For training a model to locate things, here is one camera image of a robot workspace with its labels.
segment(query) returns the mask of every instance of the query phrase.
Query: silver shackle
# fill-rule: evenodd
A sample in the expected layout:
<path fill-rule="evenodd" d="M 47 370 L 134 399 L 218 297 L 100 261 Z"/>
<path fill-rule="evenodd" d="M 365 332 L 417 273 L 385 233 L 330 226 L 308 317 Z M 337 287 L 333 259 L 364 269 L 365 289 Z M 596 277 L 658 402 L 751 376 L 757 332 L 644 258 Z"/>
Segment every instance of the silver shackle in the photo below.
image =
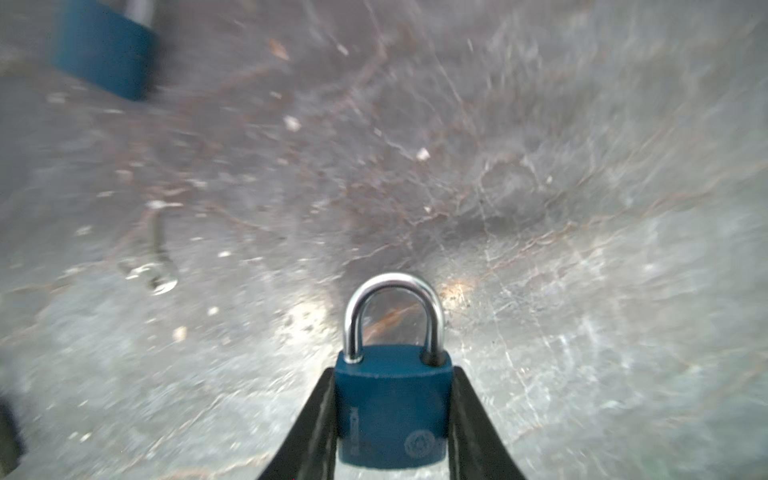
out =
<path fill-rule="evenodd" d="M 429 366 L 445 363 L 443 338 L 445 319 L 437 293 L 424 280 L 407 273 L 382 273 L 365 282 L 352 294 L 344 314 L 344 361 L 362 361 L 362 315 L 373 295 L 386 288 L 408 290 L 424 307 L 427 314 L 427 335 L 422 350 L 422 362 Z"/>

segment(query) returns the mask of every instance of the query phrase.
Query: dark object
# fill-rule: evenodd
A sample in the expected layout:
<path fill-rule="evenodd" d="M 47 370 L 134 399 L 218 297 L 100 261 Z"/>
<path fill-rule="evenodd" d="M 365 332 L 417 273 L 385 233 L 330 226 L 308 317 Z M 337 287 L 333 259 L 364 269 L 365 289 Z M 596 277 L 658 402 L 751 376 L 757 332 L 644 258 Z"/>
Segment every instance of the dark object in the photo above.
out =
<path fill-rule="evenodd" d="M 336 362 L 339 460 L 367 468 L 415 468 L 445 458 L 452 366 L 424 365 L 417 345 L 374 345 Z"/>
<path fill-rule="evenodd" d="M 525 480 L 461 367 L 453 369 L 448 457 L 451 480 Z"/>
<path fill-rule="evenodd" d="M 362 316 L 381 290 L 407 290 L 424 307 L 424 346 L 362 348 Z M 440 299 L 408 273 L 374 276 L 355 291 L 344 316 L 344 349 L 336 361 L 339 460 L 400 470 L 443 460 L 448 440 L 451 357 L 443 350 Z"/>
<path fill-rule="evenodd" d="M 333 480 L 337 438 L 334 385 L 333 369 L 325 369 L 259 480 Z"/>
<path fill-rule="evenodd" d="M 0 402 L 0 478 L 11 473 L 24 453 L 11 411 Z"/>
<path fill-rule="evenodd" d="M 453 369 L 449 420 L 451 480 L 525 480 L 485 414 L 467 375 Z M 333 480 L 336 402 L 326 369 L 299 418 L 258 480 Z"/>
<path fill-rule="evenodd" d="M 54 65 L 128 100 L 144 95 L 155 34 L 96 0 L 68 0 Z"/>

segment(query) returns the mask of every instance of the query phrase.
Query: blue padlock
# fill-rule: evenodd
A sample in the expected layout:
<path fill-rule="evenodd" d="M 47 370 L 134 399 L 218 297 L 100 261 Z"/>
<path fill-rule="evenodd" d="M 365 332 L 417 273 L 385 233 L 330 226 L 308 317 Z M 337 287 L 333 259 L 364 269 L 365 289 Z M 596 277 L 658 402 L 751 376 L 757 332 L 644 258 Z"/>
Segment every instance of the blue padlock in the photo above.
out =
<path fill-rule="evenodd" d="M 154 0 L 128 0 L 125 15 L 97 0 L 67 0 L 53 63 L 128 100 L 144 96 L 156 35 Z"/>
<path fill-rule="evenodd" d="M 428 318 L 424 346 L 367 346 L 363 356 L 362 315 L 373 295 L 385 288 L 408 290 L 422 304 Z M 400 469 L 444 459 L 453 376 L 444 335 L 440 300 L 417 276 L 384 273 L 352 295 L 335 371 L 342 462 Z"/>

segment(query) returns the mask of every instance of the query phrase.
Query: padlock logo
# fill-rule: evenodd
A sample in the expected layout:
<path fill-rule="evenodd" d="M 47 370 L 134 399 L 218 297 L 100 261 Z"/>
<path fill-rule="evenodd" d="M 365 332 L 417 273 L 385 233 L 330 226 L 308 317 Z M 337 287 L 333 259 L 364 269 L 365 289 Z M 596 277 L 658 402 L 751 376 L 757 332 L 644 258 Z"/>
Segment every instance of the padlock logo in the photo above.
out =
<path fill-rule="evenodd" d="M 360 415 L 357 407 L 349 409 L 349 443 L 352 455 L 360 455 Z"/>
<path fill-rule="evenodd" d="M 435 448 L 435 436 L 429 430 L 416 430 L 406 438 L 406 455 L 424 458 Z"/>

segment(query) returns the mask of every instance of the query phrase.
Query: padlock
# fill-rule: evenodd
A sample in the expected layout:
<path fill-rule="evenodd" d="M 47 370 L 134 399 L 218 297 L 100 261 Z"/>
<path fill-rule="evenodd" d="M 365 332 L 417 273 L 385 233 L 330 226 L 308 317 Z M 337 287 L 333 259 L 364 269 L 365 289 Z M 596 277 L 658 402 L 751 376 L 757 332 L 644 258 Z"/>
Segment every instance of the padlock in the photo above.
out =
<path fill-rule="evenodd" d="M 61 15 L 54 65 L 128 100 L 144 95 L 154 0 L 128 0 L 125 16 L 96 0 L 68 0 Z"/>
<path fill-rule="evenodd" d="M 374 345 L 362 350 L 362 315 L 376 292 L 408 290 L 427 315 L 424 346 Z M 440 300 L 424 280 L 384 273 L 365 282 L 344 316 L 344 350 L 336 361 L 339 459 L 367 468 L 399 469 L 444 459 L 451 358 L 443 350 Z"/>

